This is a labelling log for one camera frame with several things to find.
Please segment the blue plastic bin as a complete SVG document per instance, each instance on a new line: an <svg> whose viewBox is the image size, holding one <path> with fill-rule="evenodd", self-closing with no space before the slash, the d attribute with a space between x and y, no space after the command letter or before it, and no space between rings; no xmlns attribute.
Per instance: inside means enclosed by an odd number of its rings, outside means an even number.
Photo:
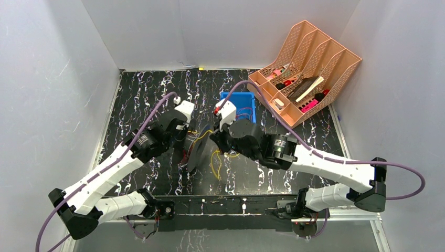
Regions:
<svg viewBox="0 0 445 252"><path fill-rule="evenodd" d="M236 120L249 119L256 123L255 97L252 92L234 92L229 101L237 108Z"/></svg>

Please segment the black cable spool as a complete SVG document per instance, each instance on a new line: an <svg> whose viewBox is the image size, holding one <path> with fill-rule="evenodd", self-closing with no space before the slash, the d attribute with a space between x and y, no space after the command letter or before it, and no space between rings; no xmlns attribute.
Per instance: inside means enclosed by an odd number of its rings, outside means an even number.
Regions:
<svg viewBox="0 0 445 252"><path fill-rule="evenodd" d="M206 143L212 133L212 126L207 124L202 132L188 131L178 151L180 165L185 165L187 172L197 168L203 159Z"/></svg>

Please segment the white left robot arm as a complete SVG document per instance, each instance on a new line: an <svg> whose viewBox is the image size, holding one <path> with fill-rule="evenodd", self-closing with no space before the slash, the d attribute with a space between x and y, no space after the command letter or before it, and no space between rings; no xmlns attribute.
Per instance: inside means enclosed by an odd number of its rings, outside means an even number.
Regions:
<svg viewBox="0 0 445 252"><path fill-rule="evenodd" d="M174 139L184 137L193 109L175 108L153 122L144 122L127 135L101 164L78 183L52 190L48 197L74 240L91 234L100 224L129 215L152 218L161 213L158 201L147 189L105 198L125 176L167 152Z"/></svg>

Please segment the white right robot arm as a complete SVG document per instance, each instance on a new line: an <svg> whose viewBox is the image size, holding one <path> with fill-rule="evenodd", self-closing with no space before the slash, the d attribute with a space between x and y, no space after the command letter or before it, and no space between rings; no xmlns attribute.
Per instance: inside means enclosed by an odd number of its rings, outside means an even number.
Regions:
<svg viewBox="0 0 445 252"><path fill-rule="evenodd" d="M296 138L265 133L247 119L216 126L210 139L223 153L235 151L269 169L310 173L335 182L302 188L296 201L278 203L274 214L280 218L310 217L330 207L349 205L373 213L385 210L385 166L354 164L330 153L318 157Z"/></svg>

